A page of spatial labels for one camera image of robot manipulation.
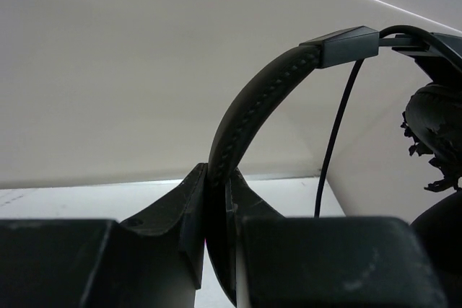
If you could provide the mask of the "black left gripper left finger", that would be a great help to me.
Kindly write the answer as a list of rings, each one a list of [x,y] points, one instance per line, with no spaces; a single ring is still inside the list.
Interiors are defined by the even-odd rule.
[[[137,214],[1,221],[3,307],[192,307],[204,261],[205,164]]]

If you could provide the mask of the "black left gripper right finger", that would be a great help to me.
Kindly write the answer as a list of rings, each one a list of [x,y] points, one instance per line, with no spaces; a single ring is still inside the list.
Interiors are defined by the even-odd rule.
[[[235,173],[225,188],[239,307],[446,307],[411,227],[393,217],[284,217]]]

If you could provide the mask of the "black headset with microphone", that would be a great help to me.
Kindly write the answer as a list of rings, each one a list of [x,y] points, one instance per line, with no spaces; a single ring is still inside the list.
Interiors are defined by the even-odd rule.
[[[369,27],[339,30],[306,41],[275,58],[241,90],[227,109],[212,142],[206,187],[206,246],[217,280],[239,307],[235,292],[235,243],[227,227],[225,188],[260,127],[289,93],[316,69],[353,63],[328,140],[326,172],[355,80],[366,58],[389,47],[412,58],[430,78],[410,98],[403,114],[410,154],[427,155],[442,172],[428,191],[453,193],[428,208],[412,223],[448,300],[461,305],[461,39],[409,25],[377,31]]]

